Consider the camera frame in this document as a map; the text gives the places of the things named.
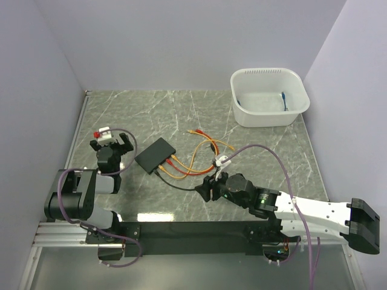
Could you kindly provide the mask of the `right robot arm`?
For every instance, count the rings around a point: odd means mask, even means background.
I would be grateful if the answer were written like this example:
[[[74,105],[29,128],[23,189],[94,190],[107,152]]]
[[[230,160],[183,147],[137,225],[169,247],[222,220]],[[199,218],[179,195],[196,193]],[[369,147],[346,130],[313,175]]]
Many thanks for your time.
[[[362,199],[324,202],[292,198],[288,193],[258,187],[237,173],[207,176],[195,187],[204,201],[224,198],[248,210],[258,221],[244,232],[249,241],[263,245],[312,240],[346,243],[355,251],[380,252],[380,217]]]

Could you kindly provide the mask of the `black network switch box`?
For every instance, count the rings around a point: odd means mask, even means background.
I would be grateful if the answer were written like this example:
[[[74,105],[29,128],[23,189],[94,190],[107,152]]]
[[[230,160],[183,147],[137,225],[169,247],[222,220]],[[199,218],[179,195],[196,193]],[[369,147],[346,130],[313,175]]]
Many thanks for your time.
[[[148,174],[152,174],[168,158],[176,153],[164,138],[160,137],[135,157],[137,164]]]

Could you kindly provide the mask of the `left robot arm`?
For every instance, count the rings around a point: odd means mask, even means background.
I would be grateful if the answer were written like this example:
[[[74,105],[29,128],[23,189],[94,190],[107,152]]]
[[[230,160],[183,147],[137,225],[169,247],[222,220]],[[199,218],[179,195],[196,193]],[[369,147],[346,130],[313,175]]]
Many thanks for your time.
[[[47,219],[67,221],[81,227],[100,230],[107,242],[118,241],[122,228],[118,214],[94,204],[96,195],[117,194],[121,185],[120,174],[129,169],[121,166],[122,156],[128,152],[137,154],[135,136],[124,129],[104,127],[94,133],[89,142],[96,152],[95,169],[59,170],[45,200],[44,214]]]

